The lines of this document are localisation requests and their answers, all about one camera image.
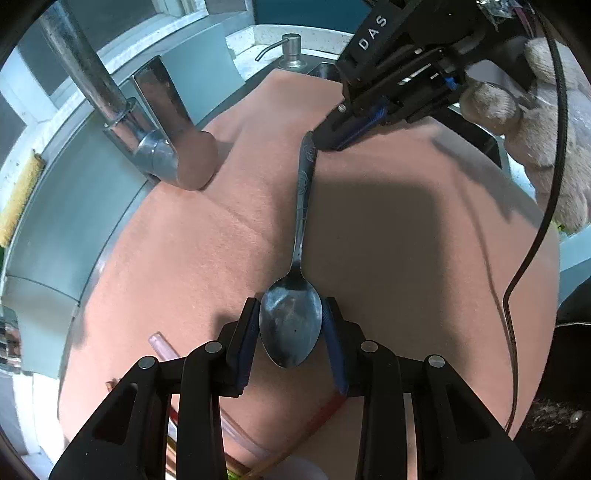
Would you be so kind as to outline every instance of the screw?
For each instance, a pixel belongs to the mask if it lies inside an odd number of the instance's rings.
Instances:
[[[222,344],[220,342],[209,342],[205,346],[205,351],[207,353],[218,353],[222,349]]]
[[[570,416],[571,423],[577,423],[580,419],[583,418],[583,410],[577,410]]]
[[[367,353],[374,353],[378,350],[378,344],[371,340],[366,340],[361,344],[361,350]]]
[[[147,370],[148,368],[152,368],[156,363],[156,359],[153,356],[143,356],[139,359],[138,366]]]
[[[429,365],[435,368],[441,368],[443,365],[445,365],[445,360],[442,356],[432,355],[429,357]]]

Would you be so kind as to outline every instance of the wall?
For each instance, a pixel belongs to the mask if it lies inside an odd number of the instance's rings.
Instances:
[[[303,25],[355,33],[370,12],[363,0],[255,0],[257,24]]]

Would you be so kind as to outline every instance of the pink towel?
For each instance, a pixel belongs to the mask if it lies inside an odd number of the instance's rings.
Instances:
[[[60,398],[68,438],[161,331],[181,355],[214,339],[289,267],[302,136],[340,85],[276,70],[208,127],[228,152],[201,192],[164,183],[121,235],[72,348]],[[511,368],[501,298],[541,212],[483,154],[434,120],[381,129],[318,157],[304,275],[345,319],[397,355],[443,355],[504,424]],[[517,431],[553,334],[558,240],[548,234],[511,302],[519,348]],[[258,345],[251,381],[222,407],[269,450],[289,443],[333,391],[324,340],[299,368]],[[299,453],[331,478],[355,475],[361,402],[349,400]],[[226,451],[254,459],[226,439]]]

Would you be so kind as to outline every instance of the stuffed animal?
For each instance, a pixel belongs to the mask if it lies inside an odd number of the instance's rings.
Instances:
[[[558,44],[569,100],[569,127],[564,178],[554,219],[568,233],[581,231],[591,220],[591,86],[564,45]],[[527,95],[515,98],[491,83],[474,82],[460,99],[462,115],[495,135],[505,136],[507,153],[525,167],[538,205],[548,203],[558,108],[556,79],[545,38],[525,46],[525,58],[537,80]]]

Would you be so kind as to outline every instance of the robotic arm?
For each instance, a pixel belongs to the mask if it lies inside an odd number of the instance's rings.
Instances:
[[[227,480],[219,397],[248,383],[260,303],[185,358],[140,359],[96,409],[51,471],[50,480],[156,480],[164,476],[170,398],[180,393],[178,480]],[[531,468],[494,416],[440,356],[423,362],[366,340],[323,301],[330,366],[344,397],[364,397],[357,480],[407,478],[403,394],[413,399],[419,480],[533,480]]]
[[[527,90],[527,40],[518,18],[493,25],[474,0],[381,0],[336,62],[344,100],[314,143],[342,150],[378,124],[414,122],[456,103],[465,68],[485,59]]]

